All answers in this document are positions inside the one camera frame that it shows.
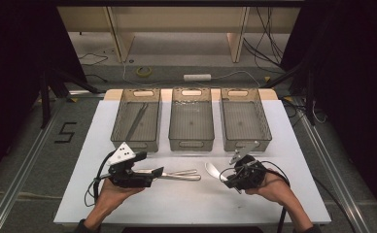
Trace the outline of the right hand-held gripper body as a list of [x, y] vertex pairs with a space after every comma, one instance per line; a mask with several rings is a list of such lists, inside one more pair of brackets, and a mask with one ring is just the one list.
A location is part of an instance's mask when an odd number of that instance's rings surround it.
[[234, 173], [226, 178], [238, 180], [238, 191], [258, 187], [265, 178], [266, 168], [250, 155], [250, 152], [258, 147], [257, 141], [247, 144], [236, 150], [229, 161], [229, 164], [233, 165]]

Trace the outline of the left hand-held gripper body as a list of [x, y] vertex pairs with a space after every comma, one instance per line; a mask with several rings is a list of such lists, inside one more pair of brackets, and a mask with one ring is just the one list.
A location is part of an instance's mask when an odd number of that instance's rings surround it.
[[153, 175], [150, 173], [138, 173], [132, 170], [135, 154], [131, 147], [123, 142], [109, 157], [109, 179], [111, 182], [123, 188], [150, 187]]

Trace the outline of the white ceramic spoon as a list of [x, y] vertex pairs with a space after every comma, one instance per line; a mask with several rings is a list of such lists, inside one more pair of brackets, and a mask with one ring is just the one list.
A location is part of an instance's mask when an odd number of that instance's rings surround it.
[[205, 169], [211, 177], [219, 180], [221, 183], [227, 181], [227, 178], [212, 163], [206, 162]]

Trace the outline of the smoky clear plastic bin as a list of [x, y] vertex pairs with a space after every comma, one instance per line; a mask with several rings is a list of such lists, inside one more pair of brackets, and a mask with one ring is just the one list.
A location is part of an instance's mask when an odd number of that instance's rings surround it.
[[160, 100], [158, 88], [125, 89], [111, 134], [112, 143], [118, 147], [126, 142], [134, 151], [158, 151]]
[[222, 88], [221, 119], [225, 151], [266, 151], [272, 135], [257, 88]]
[[172, 89], [168, 139], [173, 151], [211, 151], [215, 133], [211, 89]]

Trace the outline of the person's right hand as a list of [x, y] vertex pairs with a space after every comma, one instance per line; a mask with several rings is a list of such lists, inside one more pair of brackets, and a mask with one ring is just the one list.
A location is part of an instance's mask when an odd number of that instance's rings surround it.
[[291, 201], [292, 192], [289, 186], [279, 176], [267, 173], [260, 186], [246, 189], [248, 195], [260, 195], [265, 199], [282, 206]]

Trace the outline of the person's left hand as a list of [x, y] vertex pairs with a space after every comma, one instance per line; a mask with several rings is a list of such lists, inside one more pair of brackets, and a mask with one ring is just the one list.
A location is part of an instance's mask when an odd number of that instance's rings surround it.
[[123, 188], [115, 186], [110, 180], [105, 180], [101, 188], [94, 210], [104, 219], [128, 197], [144, 190], [144, 187]]

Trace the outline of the yellow tape roll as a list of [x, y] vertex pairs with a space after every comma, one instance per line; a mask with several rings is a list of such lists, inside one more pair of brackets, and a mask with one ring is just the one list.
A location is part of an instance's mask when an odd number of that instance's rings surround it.
[[151, 67], [139, 67], [136, 70], [136, 75], [140, 78], [146, 78], [149, 77], [152, 74], [152, 68]]

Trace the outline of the black metal stand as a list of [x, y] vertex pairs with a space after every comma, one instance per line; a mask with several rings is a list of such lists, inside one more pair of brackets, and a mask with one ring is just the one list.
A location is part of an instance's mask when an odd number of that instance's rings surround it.
[[305, 95], [305, 115], [309, 122], [315, 124], [315, 114], [314, 114], [314, 73], [311, 71], [308, 64], [305, 62], [300, 62], [297, 66], [290, 69], [285, 74], [281, 75], [274, 81], [264, 84], [262, 88], [271, 88], [279, 83], [282, 83], [288, 79], [292, 79], [291, 85], [289, 87], [290, 94], [304, 94]]
[[42, 128], [45, 128], [51, 120], [50, 90], [57, 98], [67, 98], [69, 96], [69, 90], [65, 85], [66, 82], [73, 83], [93, 94], [100, 93], [100, 90], [96, 87], [61, 69], [50, 68], [45, 70], [40, 76], [40, 93], [43, 111]]

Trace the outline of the white power strip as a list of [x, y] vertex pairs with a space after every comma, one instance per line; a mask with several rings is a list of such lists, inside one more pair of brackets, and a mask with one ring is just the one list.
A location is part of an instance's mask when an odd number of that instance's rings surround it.
[[210, 74], [190, 74], [183, 75], [185, 82], [208, 82], [212, 79]]

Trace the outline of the black curtain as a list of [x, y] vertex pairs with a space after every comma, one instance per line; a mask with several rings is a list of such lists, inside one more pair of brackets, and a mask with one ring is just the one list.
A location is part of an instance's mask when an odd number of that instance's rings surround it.
[[304, 0], [281, 67], [309, 51], [314, 95], [377, 199], [377, 0]]
[[6, 155], [46, 75], [53, 90], [86, 75], [56, 6], [0, 0], [0, 162]]

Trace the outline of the aluminium floor rail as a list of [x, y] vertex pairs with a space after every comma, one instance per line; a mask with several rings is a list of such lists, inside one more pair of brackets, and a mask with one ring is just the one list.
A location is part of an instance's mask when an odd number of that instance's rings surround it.
[[305, 134], [310, 139], [311, 144], [316, 151], [316, 155], [322, 163], [322, 167], [325, 170], [325, 174], [332, 186], [334, 194], [332, 194], [332, 192], [325, 187], [325, 184], [316, 176], [314, 176], [313, 179], [323, 188], [329, 197], [333, 199], [333, 202], [348, 220], [353, 233], [371, 233], [370, 228], [366, 224], [364, 215], [361, 212], [360, 206], [357, 204], [342, 177], [341, 170], [333, 161], [327, 150], [325, 142], [315, 124], [315, 120], [311, 121], [313, 105], [308, 104], [308, 106], [305, 107], [305, 102], [303, 102], [300, 97], [293, 97], [292, 100], [297, 105], [296, 113], [299, 115], [298, 122], [304, 127]]
[[57, 99], [54, 102], [49, 121], [39, 129], [39, 133], [36, 136], [29, 152], [26, 154], [21, 165], [18, 167], [18, 170], [10, 181], [8, 188], [2, 194], [0, 198], [0, 230], [4, 225], [4, 222], [6, 221], [13, 205], [15, 204], [27, 178], [29, 177], [34, 164], [40, 156], [41, 150], [43, 149], [44, 144], [54, 126], [55, 119], [65, 103], [65, 99]]

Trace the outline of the light wooden shelf frame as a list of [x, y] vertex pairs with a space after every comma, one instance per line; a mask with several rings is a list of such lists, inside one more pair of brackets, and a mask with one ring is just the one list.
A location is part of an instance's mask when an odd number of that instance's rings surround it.
[[69, 32], [109, 32], [124, 61], [137, 32], [224, 33], [231, 59], [240, 60], [244, 35], [261, 33], [267, 21], [274, 33], [292, 32], [298, 7], [59, 7]]

